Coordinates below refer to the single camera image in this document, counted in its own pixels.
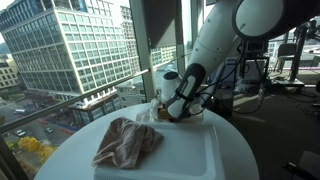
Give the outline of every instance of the crumpled cloth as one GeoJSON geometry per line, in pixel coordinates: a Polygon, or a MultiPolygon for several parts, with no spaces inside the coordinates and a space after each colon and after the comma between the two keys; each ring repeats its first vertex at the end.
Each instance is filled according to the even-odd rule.
{"type": "Polygon", "coordinates": [[[113,162],[119,168],[134,168],[140,151],[153,151],[162,138],[152,127],[117,118],[110,123],[92,166],[113,162]]]}

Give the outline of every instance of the round table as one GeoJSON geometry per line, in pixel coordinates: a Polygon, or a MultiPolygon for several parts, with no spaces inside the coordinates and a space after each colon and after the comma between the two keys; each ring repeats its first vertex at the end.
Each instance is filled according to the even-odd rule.
{"type": "MultiPolygon", "coordinates": [[[[94,170],[91,162],[110,122],[122,116],[135,120],[136,114],[148,108],[150,108],[149,103],[130,106],[105,115],[83,127],[60,145],[41,167],[35,179],[93,179],[94,170]]],[[[226,179],[259,179],[254,155],[239,131],[211,111],[205,110],[203,115],[203,124],[215,126],[226,179]]]]}

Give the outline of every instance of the tree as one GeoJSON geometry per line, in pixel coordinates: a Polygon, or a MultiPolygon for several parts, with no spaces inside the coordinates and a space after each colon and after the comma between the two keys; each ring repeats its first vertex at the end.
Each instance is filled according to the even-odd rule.
{"type": "Polygon", "coordinates": [[[18,146],[20,149],[27,150],[29,152],[36,152],[39,155],[40,162],[43,164],[51,156],[51,154],[57,149],[56,146],[50,146],[47,144],[41,144],[34,137],[23,137],[19,140],[18,146]]]}

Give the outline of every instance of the city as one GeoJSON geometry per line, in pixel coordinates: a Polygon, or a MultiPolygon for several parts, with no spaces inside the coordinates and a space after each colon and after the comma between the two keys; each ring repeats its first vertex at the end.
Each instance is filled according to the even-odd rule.
{"type": "MultiPolygon", "coordinates": [[[[143,69],[129,0],[6,3],[0,6],[0,126],[115,84],[1,134],[32,179],[43,162],[37,153],[19,146],[23,138],[33,137],[56,148],[100,117],[146,103],[144,79],[136,75],[143,69]]],[[[206,15],[212,7],[205,10],[206,15]]],[[[183,35],[182,53],[176,44],[150,49],[150,69],[158,98],[163,75],[178,71],[178,58],[188,62],[192,38],[185,26],[191,25],[183,26],[183,33],[188,35],[183,35]]],[[[271,68],[283,37],[269,41],[271,68]]],[[[293,30],[288,39],[293,39],[293,30]]],[[[304,51],[318,48],[319,44],[306,41],[304,51]]],[[[311,59],[303,54],[301,67],[308,67],[311,59]]],[[[291,62],[285,64],[285,68],[290,67],[291,62]]]]}

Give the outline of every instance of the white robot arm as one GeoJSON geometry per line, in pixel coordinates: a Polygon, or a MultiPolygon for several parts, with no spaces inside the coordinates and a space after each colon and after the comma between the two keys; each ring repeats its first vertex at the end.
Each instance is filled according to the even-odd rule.
{"type": "Polygon", "coordinates": [[[228,57],[238,37],[277,37],[317,15],[319,7],[320,0],[218,1],[199,32],[180,85],[166,102],[168,113],[176,122],[190,116],[201,83],[228,57]]]}

